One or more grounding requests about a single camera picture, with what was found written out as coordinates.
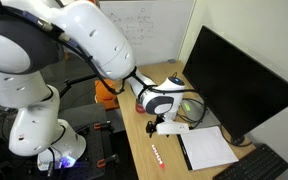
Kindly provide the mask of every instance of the black keyboard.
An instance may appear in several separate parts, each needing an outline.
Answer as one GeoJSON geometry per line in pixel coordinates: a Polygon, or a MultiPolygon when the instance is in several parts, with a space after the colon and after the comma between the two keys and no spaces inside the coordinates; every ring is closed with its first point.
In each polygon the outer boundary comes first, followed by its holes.
{"type": "Polygon", "coordinates": [[[213,180],[274,180],[286,169],[288,163],[263,144],[214,176],[213,180]]]}

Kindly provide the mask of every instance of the red marker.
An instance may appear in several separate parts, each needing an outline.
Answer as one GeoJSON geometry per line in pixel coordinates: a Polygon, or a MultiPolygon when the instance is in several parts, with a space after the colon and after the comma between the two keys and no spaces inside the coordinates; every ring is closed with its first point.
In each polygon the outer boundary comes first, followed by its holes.
{"type": "Polygon", "coordinates": [[[156,156],[156,159],[157,159],[158,163],[160,164],[160,167],[161,167],[161,168],[164,168],[164,163],[163,163],[163,161],[162,161],[162,158],[161,158],[161,156],[158,154],[158,151],[157,151],[157,149],[156,149],[156,147],[155,147],[154,144],[152,145],[152,149],[153,149],[153,152],[154,152],[154,154],[155,154],[155,156],[156,156]]]}

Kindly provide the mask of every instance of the desk surface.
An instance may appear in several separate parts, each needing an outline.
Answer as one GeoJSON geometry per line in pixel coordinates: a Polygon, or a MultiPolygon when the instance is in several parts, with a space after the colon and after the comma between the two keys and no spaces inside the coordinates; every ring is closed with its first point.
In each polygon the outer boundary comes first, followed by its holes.
{"type": "MultiPolygon", "coordinates": [[[[184,65],[181,61],[176,63],[160,63],[139,67],[142,74],[149,76],[156,84],[162,84],[166,77],[177,72],[177,77],[186,84],[186,89],[192,86],[182,75],[184,65]]],[[[195,93],[184,93],[184,97],[197,98],[195,93]]],[[[153,134],[152,138],[145,131],[148,121],[155,121],[154,115],[139,114],[135,111],[135,96],[128,84],[125,85],[125,92],[118,95],[126,133],[131,147],[134,163],[139,179],[212,179],[214,175],[221,172],[228,165],[222,165],[202,170],[188,171],[184,157],[175,135],[166,136],[153,134]],[[159,167],[151,145],[154,144],[165,164],[165,168],[159,167]]],[[[238,158],[243,157],[255,147],[253,145],[243,148],[231,146],[238,158]]]]}

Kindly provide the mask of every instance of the white paper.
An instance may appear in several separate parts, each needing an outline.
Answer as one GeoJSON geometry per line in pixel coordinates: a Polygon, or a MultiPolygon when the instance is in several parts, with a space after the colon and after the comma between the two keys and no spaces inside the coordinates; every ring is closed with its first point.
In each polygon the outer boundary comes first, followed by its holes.
{"type": "Polygon", "coordinates": [[[217,126],[192,130],[181,138],[193,170],[238,161],[217,126]]]}

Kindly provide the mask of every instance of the black monitor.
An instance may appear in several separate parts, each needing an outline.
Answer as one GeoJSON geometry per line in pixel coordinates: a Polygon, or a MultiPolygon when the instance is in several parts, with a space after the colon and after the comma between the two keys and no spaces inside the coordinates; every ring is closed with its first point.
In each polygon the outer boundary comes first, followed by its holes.
{"type": "Polygon", "coordinates": [[[288,82],[205,26],[183,74],[235,140],[288,106],[288,82]]]}

